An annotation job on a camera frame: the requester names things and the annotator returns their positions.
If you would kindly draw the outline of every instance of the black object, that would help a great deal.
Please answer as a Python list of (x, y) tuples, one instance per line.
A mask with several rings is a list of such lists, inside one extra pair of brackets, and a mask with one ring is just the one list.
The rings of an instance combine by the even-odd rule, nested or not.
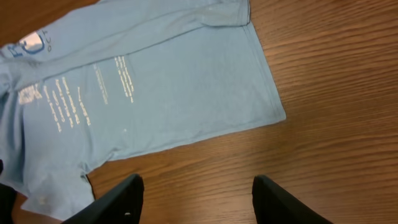
[(270, 178), (254, 178), (253, 207), (258, 224), (330, 224)]
[[(3, 169), (2, 160), (0, 159), (0, 175)], [(3, 184), (0, 184), (0, 223), (13, 224), (11, 218), (12, 208), (14, 206), (17, 192)]]
[(133, 174), (64, 224), (138, 224), (144, 199), (144, 182)]

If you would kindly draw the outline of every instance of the wooden table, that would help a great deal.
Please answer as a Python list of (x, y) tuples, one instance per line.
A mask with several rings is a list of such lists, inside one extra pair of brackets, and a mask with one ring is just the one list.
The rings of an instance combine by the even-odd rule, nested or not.
[[(95, 0), (2, 0), (0, 44)], [(138, 173), (141, 223), (255, 223), (267, 174), (335, 223), (398, 223), (398, 2), (252, 0), (287, 120), (147, 156), (89, 177), (97, 197)]]

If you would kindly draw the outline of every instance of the logo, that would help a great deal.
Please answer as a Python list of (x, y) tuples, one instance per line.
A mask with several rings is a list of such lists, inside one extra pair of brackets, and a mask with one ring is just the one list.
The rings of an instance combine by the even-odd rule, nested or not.
[(18, 44), (12, 44), (8, 46), (8, 50), (14, 57), (23, 56), (23, 52), (26, 52), (29, 55), (34, 55), (41, 52), (43, 49), (43, 38), (36, 32), (33, 32), (22, 38)]
[(24, 105), (27, 103), (31, 103), (35, 99), (43, 98), (39, 92), (39, 84), (36, 83), (35, 85), (28, 86), (23, 88), (21, 91), (18, 92), (19, 94), (19, 104)]

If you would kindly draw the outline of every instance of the wood grain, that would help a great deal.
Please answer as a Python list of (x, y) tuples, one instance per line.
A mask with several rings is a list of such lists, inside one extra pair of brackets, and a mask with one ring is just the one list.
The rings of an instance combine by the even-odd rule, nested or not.
[[(3, 0), (0, 44), (93, 2)], [(255, 223), (252, 179), (267, 174), (334, 223), (398, 223), (398, 2), (251, 9), (287, 120), (108, 162), (89, 176), (95, 195), (138, 173), (141, 223)]]

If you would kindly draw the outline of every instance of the light blue t-shirt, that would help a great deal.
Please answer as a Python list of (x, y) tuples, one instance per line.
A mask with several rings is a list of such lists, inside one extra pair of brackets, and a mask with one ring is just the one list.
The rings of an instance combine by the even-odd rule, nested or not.
[(0, 97), (0, 182), (59, 220), (106, 161), (285, 119), (248, 0), (77, 9), (1, 49)]

